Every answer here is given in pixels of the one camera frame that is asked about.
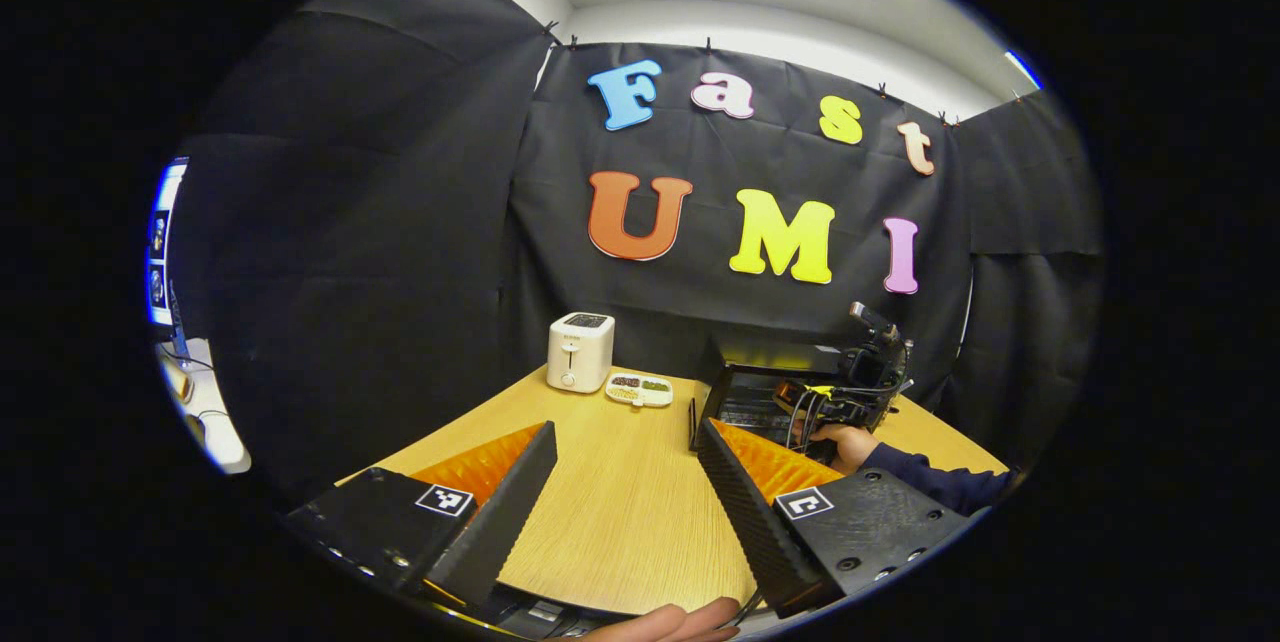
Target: white toaster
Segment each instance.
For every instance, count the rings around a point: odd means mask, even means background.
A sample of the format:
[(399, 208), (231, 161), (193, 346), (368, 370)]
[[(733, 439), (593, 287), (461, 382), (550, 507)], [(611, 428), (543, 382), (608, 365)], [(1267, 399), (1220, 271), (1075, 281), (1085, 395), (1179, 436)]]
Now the white toaster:
[(613, 364), (613, 318), (573, 311), (553, 322), (547, 340), (547, 382), (558, 390), (594, 393)]

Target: foam letter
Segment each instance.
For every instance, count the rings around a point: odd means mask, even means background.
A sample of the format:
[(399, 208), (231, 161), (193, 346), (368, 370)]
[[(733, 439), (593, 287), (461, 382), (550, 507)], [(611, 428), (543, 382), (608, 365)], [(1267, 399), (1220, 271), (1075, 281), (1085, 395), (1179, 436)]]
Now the foam letter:
[(929, 139), (920, 132), (919, 124), (915, 121), (899, 124), (897, 133), (906, 137), (906, 159), (911, 168), (915, 168), (915, 171), (924, 174), (924, 176), (933, 174), (933, 162), (924, 159), (924, 147), (929, 146)]
[(823, 136), (845, 142), (845, 145), (858, 145), (863, 141), (863, 127), (858, 123), (858, 118), (863, 113), (856, 104), (851, 104), (846, 98), (837, 98), (836, 95), (827, 95), (818, 104), (818, 109), (822, 109), (818, 127), (822, 127)]
[(694, 185), (675, 176), (658, 176), (652, 183), (658, 192), (658, 214), (649, 237), (627, 235), (622, 221), (627, 214), (627, 198), (640, 187), (640, 178), (626, 171), (596, 171), (590, 176), (595, 187), (586, 233), (591, 244), (602, 253), (622, 260), (658, 260), (676, 244), (680, 228), (680, 206)]
[[(588, 84), (594, 84), (600, 95), (604, 95), (604, 106), (609, 109), (609, 118), (604, 120), (605, 130), (621, 130), (653, 116), (653, 110), (637, 104), (636, 98), (645, 101), (657, 98), (658, 90), (650, 78), (657, 74), (662, 74), (662, 67), (652, 59), (645, 59), (586, 78)], [(631, 77), (635, 77), (635, 82), (630, 81)]]
[(739, 191), (737, 201), (742, 203), (742, 244), (728, 260), (736, 272), (764, 272), (764, 260), (760, 258), (760, 246), (769, 254), (773, 274), (786, 272), (792, 256), (799, 249), (800, 260), (791, 267), (791, 278), (801, 283), (826, 285), (831, 283), (831, 269), (827, 269), (827, 231), (836, 210), (815, 201), (800, 205), (791, 224), (782, 219), (777, 200), (764, 191)]
[(884, 278), (884, 288), (888, 292), (899, 292), (901, 295), (914, 295), (920, 285), (914, 278), (914, 263), (911, 260), (915, 233), (920, 228), (915, 226), (910, 219), (887, 217), (884, 228), (888, 229), (888, 276)]
[(694, 87), (689, 95), (698, 106), (713, 111), (723, 110), (736, 119), (746, 119), (755, 114), (751, 109), (751, 86), (744, 78), (737, 74), (708, 72), (703, 74), (701, 81), (704, 84)]

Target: person's arm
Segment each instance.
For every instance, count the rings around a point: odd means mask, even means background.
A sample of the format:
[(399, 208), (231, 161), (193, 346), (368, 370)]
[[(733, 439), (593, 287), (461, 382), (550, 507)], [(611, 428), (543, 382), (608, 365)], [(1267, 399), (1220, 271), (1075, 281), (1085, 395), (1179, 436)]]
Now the person's arm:
[(837, 458), (831, 466), (837, 472), (850, 474), (874, 466), (964, 515), (993, 505), (1012, 481), (1007, 472), (996, 474), (973, 473), (969, 469), (933, 469), (929, 458), (906, 454), (877, 440), (864, 428), (849, 425), (824, 425), (810, 440), (836, 441)]

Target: black fabric backdrop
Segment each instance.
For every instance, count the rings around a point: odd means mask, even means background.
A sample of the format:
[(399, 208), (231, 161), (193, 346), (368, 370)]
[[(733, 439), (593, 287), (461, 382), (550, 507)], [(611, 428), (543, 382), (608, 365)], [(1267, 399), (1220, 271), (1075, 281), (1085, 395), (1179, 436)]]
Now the black fabric backdrop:
[[(649, 121), (605, 130), (604, 98), (586, 83), (598, 72), (653, 59), (657, 96)], [(753, 86), (755, 114), (735, 119), (690, 98), (705, 72), (737, 74)], [(819, 100), (854, 101), (860, 145), (827, 139)], [(896, 130), (918, 121), (932, 139), (937, 169), (920, 176)], [(640, 178), (627, 203), (626, 229), (653, 229), (655, 176), (691, 182), (675, 246), (650, 262), (600, 253), (588, 235), (595, 171)], [(768, 191), (790, 223), (806, 200), (836, 210), (828, 285), (801, 283), (772, 269), (735, 272), (728, 265), (742, 235), (741, 188)], [(547, 361), (548, 324), (571, 309), (617, 317), (614, 363), (695, 375), (708, 333), (746, 333), (801, 341), (849, 341), (852, 301), (879, 311), (914, 338), (913, 395), (924, 405), (955, 359), (969, 285), (966, 217), (959, 171), (936, 115), (844, 78), (786, 61), (716, 50), (649, 43), (554, 49), (543, 73), (511, 194), (509, 233), (517, 253), (508, 274), (516, 294), (503, 317), (515, 370)], [(914, 295), (891, 294), (884, 217), (905, 217), (915, 237)]]
[(312, 0), (184, 145), (188, 335), (285, 497), (500, 390), (494, 249), (549, 42), (509, 0)]
[[(188, 336), (211, 341), (237, 431), (284, 497), (543, 364), (548, 324), (571, 309), (616, 315), (617, 364), (689, 377), (708, 333), (838, 345), (863, 301), (914, 338), (916, 402), (1006, 463), (1042, 449), (1101, 285), (1088, 171), (1043, 96), (943, 127), (795, 64), (636, 43), (557, 46), (535, 91), (550, 41), (511, 0), (312, 0), (180, 150), (170, 254)], [(641, 59), (663, 68), (654, 118), (608, 132), (586, 78)], [(694, 105), (704, 72), (749, 81), (754, 116)], [(858, 104), (860, 145), (822, 134), (827, 95)], [(933, 176), (908, 162), (902, 121), (932, 139)], [(588, 178), (605, 169), (640, 178), (637, 237), (654, 176), (692, 183), (667, 254), (591, 244)], [(741, 188), (773, 194), (788, 223), (809, 200), (836, 210), (828, 285), (728, 267)], [(884, 217), (919, 226), (914, 295), (883, 288)]]
[(1082, 137), (1044, 92), (961, 123), (952, 139), (973, 303), (937, 414), (1028, 469), (1075, 404), (1094, 347), (1101, 196)]

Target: wooden table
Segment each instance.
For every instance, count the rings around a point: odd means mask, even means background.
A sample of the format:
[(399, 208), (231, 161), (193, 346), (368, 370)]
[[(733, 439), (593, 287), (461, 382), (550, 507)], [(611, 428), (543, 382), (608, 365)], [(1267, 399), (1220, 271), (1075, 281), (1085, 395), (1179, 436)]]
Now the wooden table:
[[(613, 373), (644, 373), (614, 367)], [(553, 419), (558, 462), (499, 582), (548, 600), (622, 614), (668, 602), (687, 610), (755, 591), (746, 556), (689, 450), (691, 379), (668, 380), (675, 402), (635, 408), (549, 388), (534, 370), (376, 466), (412, 474), (503, 434)], [(897, 396), (876, 436), (933, 466), (1005, 472), (992, 455), (915, 402)]]

